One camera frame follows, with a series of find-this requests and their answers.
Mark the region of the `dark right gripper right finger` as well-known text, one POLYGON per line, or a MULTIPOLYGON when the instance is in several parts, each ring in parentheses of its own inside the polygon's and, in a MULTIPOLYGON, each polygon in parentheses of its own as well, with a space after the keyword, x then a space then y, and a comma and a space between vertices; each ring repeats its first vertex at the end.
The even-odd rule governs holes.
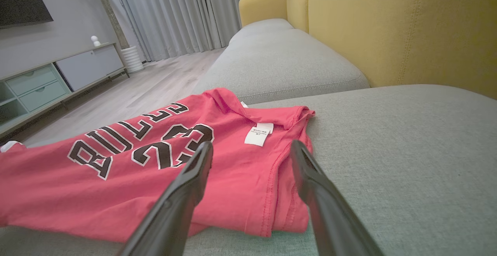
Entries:
POLYGON ((294 140, 290 156, 299 197, 309 209, 318 254, 383 255, 378 244, 304 143, 294 140))

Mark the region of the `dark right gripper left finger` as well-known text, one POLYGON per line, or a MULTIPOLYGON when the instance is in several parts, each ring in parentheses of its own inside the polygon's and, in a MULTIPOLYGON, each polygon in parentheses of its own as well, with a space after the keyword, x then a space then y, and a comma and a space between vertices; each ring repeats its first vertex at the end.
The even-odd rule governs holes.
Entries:
POLYGON ((123 245, 120 256, 183 254, 194 209, 204 196, 212 158, 212 143, 201 143, 123 245))

